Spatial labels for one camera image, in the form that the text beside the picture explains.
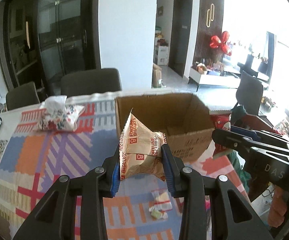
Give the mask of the right hand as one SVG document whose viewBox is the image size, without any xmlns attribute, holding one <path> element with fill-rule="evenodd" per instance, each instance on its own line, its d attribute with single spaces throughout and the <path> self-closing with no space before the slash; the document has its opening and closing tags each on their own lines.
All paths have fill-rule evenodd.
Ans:
<svg viewBox="0 0 289 240">
<path fill-rule="evenodd" d="M 282 198 L 283 193 L 283 189 L 275 186 L 275 192 L 268 215 L 268 225 L 274 228 L 282 225 L 284 222 L 284 215 L 287 211 L 287 204 Z"/>
</svg>

